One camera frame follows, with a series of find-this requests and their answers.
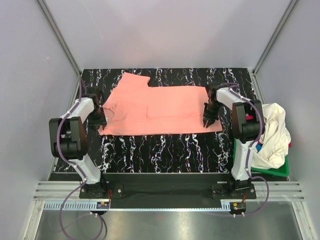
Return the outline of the salmon pink t-shirt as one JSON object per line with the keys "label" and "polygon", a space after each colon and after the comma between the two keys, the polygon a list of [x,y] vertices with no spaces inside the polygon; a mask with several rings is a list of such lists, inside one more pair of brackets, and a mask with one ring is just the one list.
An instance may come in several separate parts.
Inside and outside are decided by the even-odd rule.
{"label": "salmon pink t-shirt", "polygon": [[219,120],[204,127],[208,101],[202,86],[148,85],[150,78],[124,73],[104,103],[107,124],[101,136],[197,134],[222,131]]}

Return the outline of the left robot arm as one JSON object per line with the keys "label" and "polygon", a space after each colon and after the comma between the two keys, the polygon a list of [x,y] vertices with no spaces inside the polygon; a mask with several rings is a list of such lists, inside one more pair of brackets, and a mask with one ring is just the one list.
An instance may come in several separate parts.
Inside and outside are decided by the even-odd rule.
{"label": "left robot arm", "polygon": [[101,104],[103,99],[101,90],[89,88],[64,115],[52,118],[48,123],[51,153],[79,174],[83,198],[103,198],[108,194],[107,181],[88,155],[89,142],[84,128],[85,121],[96,131],[107,126]]}

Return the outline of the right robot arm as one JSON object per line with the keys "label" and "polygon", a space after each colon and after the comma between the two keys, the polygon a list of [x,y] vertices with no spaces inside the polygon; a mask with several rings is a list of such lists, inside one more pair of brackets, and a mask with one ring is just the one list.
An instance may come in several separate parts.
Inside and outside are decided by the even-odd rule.
{"label": "right robot arm", "polygon": [[205,87],[208,102],[204,104],[202,117],[203,126],[208,128],[218,121],[221,106],[231,110],[231,130],[236,148],[230,177],[222,193],[235,199],[250,191],[253,151],[265,131],[262,103],[235,92],[233,88],[238,86],[232,83],[208,84]]}

